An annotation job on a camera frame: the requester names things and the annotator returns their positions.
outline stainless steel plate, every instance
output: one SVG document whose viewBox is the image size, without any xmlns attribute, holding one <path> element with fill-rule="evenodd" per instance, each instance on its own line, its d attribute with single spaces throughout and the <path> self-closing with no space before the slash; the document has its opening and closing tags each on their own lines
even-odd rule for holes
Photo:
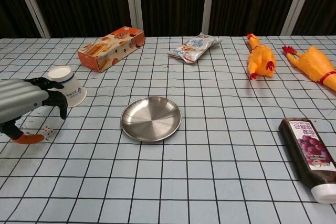
<svg viewBox="0 0 336 224">
<path fill-rule="evenodd" d="M 139 141 L 154 142 L 172 135 L 181 123 L 177 105 L 163 97 L 139 99 L 122 112 L 125 133 Z"/>
</svg>

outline sauce bottle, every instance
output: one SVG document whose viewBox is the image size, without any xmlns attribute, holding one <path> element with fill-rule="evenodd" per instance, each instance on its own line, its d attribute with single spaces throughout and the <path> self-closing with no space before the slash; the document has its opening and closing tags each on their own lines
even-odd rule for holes
<svg viewBox="0 0 336 224">
<path fill-rule="evenodd" d="M 287 118 L 279 131 L 300 181 L 318 203 L 336 203 L 336 164 L 310 120 Z"/>
</svg>

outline toy chicken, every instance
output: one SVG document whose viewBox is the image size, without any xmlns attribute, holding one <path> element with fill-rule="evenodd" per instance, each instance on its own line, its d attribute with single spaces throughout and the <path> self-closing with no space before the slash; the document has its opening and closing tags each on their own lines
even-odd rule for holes
<svg viewBox="0 0 336 224">
<path fill-rule="evenodd" d="M 292 47 L 282 47 L 288 60 L 304 72 L 312 81 L 318 81 L 336 91 L 336 71 L 328 57 L 312 46 L 307 52 L 300 54 Z"/>
<path fill-rule="evenodd" d="M 250 80 L 259 76 L 273 76 L 277 61 L 269 47 L 260 45 L 259 39 L 254 34 L 248 34 L 247 39 L 251 45 L 252 51 L 248 56 L 248 71 Z"/>
</svg>

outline snack box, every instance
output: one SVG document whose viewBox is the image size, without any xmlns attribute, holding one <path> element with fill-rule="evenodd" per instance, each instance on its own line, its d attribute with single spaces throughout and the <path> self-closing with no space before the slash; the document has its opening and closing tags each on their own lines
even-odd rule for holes
<svg viewBox="0 0 336 224">
<path fill-rule="evenodd" d="M 144 43 L 145 36 L 142 30 L 124 26 L 80 48 L 78 56 L 84 66 L 103 72 L 142 47 Z"/>
</svg>

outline white paper cup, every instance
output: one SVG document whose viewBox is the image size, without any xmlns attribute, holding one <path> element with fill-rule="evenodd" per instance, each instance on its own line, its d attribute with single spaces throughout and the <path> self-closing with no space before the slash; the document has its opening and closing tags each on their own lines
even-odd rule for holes
<svg viewBox="0 0 336 224">
<path fill-rule="evenodd" d="M 60 91 L 65 95 L 68 107 L 75 107 L 85 99 L 87 91 L 76 79 L 69 66 L 59 66 L 50 69 L 48 78 L 49 80 L 57 81 L 64 86 L 63 89 L 57 89 L 57 91 Z"/>
</svg>

